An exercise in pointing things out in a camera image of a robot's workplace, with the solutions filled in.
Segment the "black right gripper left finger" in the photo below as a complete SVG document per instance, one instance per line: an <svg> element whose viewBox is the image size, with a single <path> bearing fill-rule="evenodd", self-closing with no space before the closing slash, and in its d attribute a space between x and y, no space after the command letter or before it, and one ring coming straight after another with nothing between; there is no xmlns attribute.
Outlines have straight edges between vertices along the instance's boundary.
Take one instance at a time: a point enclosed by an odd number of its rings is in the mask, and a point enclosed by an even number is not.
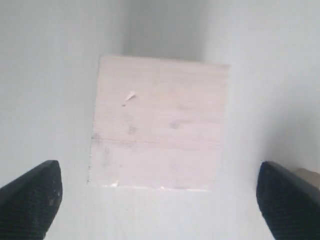
<svg viewBox="0 0 320 240"><path fill-rule="evenodd" d="M0 238L43 240L63 199L60 164L47 160L0 188Z"/></svg>

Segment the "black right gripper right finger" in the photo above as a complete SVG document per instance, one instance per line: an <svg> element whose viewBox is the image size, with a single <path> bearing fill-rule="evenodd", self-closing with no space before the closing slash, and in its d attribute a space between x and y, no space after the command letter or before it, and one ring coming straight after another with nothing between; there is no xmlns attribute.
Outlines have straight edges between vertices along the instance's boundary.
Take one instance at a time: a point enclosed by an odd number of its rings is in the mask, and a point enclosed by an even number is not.
<svg viewBox="0 0 320 240"><path fill-rule="evenodd" d="M256 200L274 239L320 238L320 190L280 164L261 164Z"/></svg>

